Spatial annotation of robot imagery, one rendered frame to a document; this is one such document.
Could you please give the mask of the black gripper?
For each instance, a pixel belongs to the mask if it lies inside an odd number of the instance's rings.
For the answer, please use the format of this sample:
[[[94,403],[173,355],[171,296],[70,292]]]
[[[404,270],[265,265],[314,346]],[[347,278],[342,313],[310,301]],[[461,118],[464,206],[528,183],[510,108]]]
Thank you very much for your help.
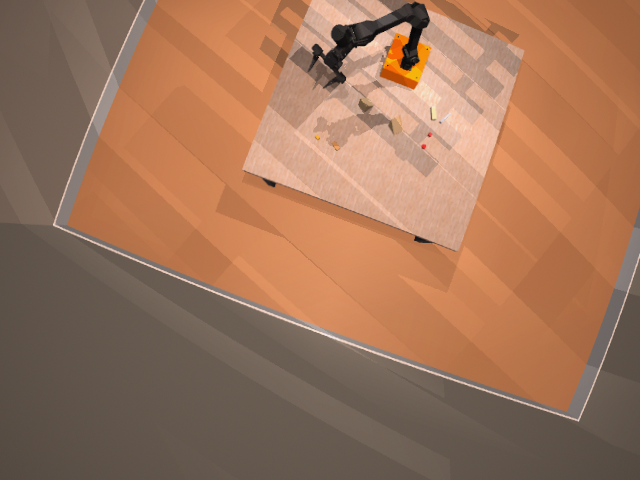
[[[311,49],[313,50],[312,54],[313,54],[313,58],[311,61],[311,64],[309,66],[309,70],[311,70],[311,68],[313,67],[313,65],[315,64],[315,62],[318,60],[318,56],[320,56],[323,60],[325,60],[325,54],[323,53],[323,49],[318,45],[318,44],[314,44],[313,47],[311,47]],[[346,55],[343,53],[343,51],[340,49],[340,47],[338,47],[338,45],[336,45],[336,47],[333,48],[335,51],[333,52],[334,54],[341,55],[341,58],[339,59],[341,62],[344,60],[344,58],[346,57]],[[341,83],[343,84],[346,80],[346,77],[344,76],[344,74],[342,72],[339,72],[338,70],[336,70],[335,68],[333,68],[333,72],[335,73],[336,77],[334,77],[334,79],[332,79],[329,83],[327,83],[323,89],[325,89],[326,87],[328,87],[329,85],[337,82],[337,83]]]

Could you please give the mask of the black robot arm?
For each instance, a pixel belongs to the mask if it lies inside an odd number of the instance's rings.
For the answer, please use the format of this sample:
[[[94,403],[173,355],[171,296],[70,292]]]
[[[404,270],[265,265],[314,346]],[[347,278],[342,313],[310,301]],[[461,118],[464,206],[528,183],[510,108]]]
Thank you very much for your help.
[[[404,4],[401,8],[390,14],[384,15],[374,21],[365,20],[356,24],[337,24],[331,30],[331,38],[340,47],[345,55],[349,55],[353,48],[357,46],[366,46],[372,42],[378,34],[386,30],[398,26],[401,23],[410,23],[412,26],[408,44],[402,45],[403,58],[401,61],[402,69],[412,71],[412,66],[419,63],[417,46],[423,28],[427,28],[429,24],[429,15],[424,4],[413,2],[412,4]],[[325,55],[324,63],[331,70],[335,68],[339,70],[343,62],[339,59],[341,55],[334,54],[335,50],[331,48]]]

